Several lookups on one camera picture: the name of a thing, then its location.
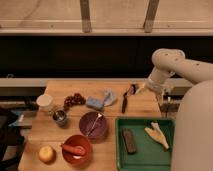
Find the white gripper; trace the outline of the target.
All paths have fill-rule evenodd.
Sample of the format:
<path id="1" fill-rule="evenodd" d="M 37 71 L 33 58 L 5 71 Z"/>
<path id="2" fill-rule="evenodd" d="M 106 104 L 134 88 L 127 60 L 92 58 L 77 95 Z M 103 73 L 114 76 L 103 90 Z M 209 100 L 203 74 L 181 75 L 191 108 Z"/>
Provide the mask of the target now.
<path id="1" fill-rule="evenodd" d="M 137 88 L 135 94 L 139 94 L 145 91 L 145 87 L 149 89 L 150 91 L 153 91 L 155 93 L 162 93 L 165 90 L 165 81 L 162 79 L 152 80 L 151 78 L 148 78 L 145 86 L 141 85 Z"/>

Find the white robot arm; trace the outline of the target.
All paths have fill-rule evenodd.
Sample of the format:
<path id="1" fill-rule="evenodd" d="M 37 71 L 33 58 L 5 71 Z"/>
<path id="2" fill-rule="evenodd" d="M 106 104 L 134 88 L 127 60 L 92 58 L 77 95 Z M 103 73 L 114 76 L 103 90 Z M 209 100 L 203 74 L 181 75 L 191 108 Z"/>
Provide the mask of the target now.
<path id="1" fill-rule="evenodd" d="M 175 120 L 171 171 L 213 171 L 213 64 L 190 60 L 179 49 L 157 49 L 145 82 L 161 94 L 177 74 L 193 84 L 182 98 Z"/>

